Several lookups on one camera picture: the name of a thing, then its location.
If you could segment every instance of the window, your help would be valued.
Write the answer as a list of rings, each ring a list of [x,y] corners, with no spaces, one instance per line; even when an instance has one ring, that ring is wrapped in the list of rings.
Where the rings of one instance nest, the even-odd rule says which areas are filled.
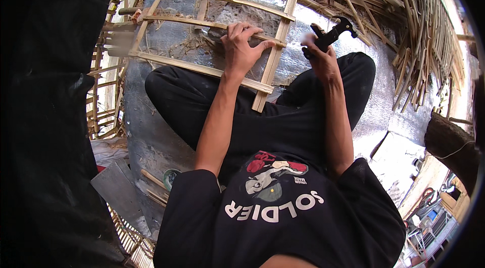
[[[458,200],[458,198],[460,197],[461,195],[461,191],[459,191],[458,189],[456,189],[455,187],[455,190],[453,190],[452,192],[448,193],[452,198],[454,198],[455,201]]]

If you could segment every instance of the left hand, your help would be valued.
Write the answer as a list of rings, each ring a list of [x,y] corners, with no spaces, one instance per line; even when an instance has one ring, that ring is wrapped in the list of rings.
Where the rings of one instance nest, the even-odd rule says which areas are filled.
[[[274,41],[262,41],[258,46],[251,48],[247,40],[251,35],[260,32],[263,32],[263,29],[246,22],[227,26],[227,34],[221,37],[221,41],[226,50],[224,73],[228,77],[242,80],[263,51],[276,45]]]

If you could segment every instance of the man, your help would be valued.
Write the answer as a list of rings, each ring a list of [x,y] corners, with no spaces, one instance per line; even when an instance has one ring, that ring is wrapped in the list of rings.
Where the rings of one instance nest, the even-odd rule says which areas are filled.
[[[314,40],[316,58],[275,104],[251,109],[240,84],[261,53],[262,32],[229,25],[220,79],[176,67],[149,74],[145,89],[163,119],[196,150],[195,170],[174,181],[155,267],[391,267],[404,224],[352,129],[371,94],[373,60],[336,59]],[[221,192],[218,179],[227,188]]]

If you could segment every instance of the dried bamboo pile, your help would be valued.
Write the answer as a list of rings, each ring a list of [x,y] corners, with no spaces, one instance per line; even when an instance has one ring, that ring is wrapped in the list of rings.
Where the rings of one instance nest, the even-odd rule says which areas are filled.
[[[363,35],[367,45],[372,32],[397,53],[393,65],[397,68],[397,100],[395,110],[405,93],[411,89],[402,111],[411,103],[416,109],[423,105],[428,92],[430,73],[434,73],[438,88],[452,77],[460,84],[464,79],[461,49],[443,0],[299,0],[323,15],[344,15],[350,18]],[[401,37],[394,44],[383,32],[383,24],[402,27]]]

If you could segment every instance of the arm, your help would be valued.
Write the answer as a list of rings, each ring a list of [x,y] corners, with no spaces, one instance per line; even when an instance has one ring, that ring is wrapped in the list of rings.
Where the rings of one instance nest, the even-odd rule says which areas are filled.
[[[310,64],[322,82],[325,98],[325,147],[329,163],[329,174],[335,180],[354,162],[354,144],[350,130],[343,82],[336,62],[335,51],[331,46],[327,53],[321,51],[312,40],[302,45],[315,55]]]
[[[206,169],[217,177],[231,140],[232,120],[239,85],[264,49],[275,46],[263,41],[251,48],[247,40],[263,30],[248,23],[231,24],[221,37],[226,50],[226,68],[200,134],[195,169]]]

